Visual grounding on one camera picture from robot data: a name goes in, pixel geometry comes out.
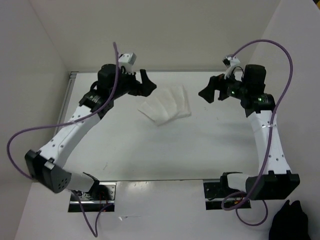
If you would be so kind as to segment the white pleated skirt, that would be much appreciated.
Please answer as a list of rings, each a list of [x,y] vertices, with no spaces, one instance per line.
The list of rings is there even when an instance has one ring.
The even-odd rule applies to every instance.
[[[156,89],[137,110],[156,126],[192,115],[188,94],[182,84]]]

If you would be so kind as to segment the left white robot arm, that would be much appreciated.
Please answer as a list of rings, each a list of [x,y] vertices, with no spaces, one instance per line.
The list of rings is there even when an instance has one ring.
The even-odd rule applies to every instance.
[[[55,194],[68,189],[81,192],[88,200],[108,197],[108,189],[97,178],[85,172],[71,173],[64,166],[82,138],[113,108],[116,99],[125,94],[147,97],[157,88],[145,69],[139,72],[141,81],[136,79],[135,73],[125,72],[123,66],[117,68],[114,64],[105,64],[101,67],[97,80],[79,101],[68,125],[38,151],[29,150],[25,154],[33,180]]]

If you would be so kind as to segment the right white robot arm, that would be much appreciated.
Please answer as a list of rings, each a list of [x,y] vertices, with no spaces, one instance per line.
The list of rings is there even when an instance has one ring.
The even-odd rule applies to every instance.
[[[208,85],[198,95],[213,103],[235,98],[245,111],[253,133],[258,153],[258,174],[249,176],[241,172],[225,172],[219,184],[220,193],[229,197],[236,191],[249,195],[250,200],[284,200],[300,184],[298,174],[293,174],[283,152],[276,115],[276,103],[265,93],[266,69],[262,65],[246,65],[241,80],[235,75],[212,76]]]

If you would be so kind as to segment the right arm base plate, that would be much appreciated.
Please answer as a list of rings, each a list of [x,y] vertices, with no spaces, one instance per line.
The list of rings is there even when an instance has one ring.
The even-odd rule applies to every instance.
[[[204,198],[206,210],[222,210],[222,200],[232,193],[239,192],[238,190],[222,187],[219,180],[204,181]],[[224,206],[230,208],[238,204],[243,198],[244,194],[228,198]],[[248,200],[240,209],[251,209],[251,203]]]

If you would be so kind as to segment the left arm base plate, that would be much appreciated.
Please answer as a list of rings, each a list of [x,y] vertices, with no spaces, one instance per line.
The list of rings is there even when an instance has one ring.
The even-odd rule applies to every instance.
[[[116,198],[116,182],[101,182],[102,192],[97,196],[91,196],[85,192],[76,191],[83,210],[86,213],[114,212],[115,211],[115,198]]]

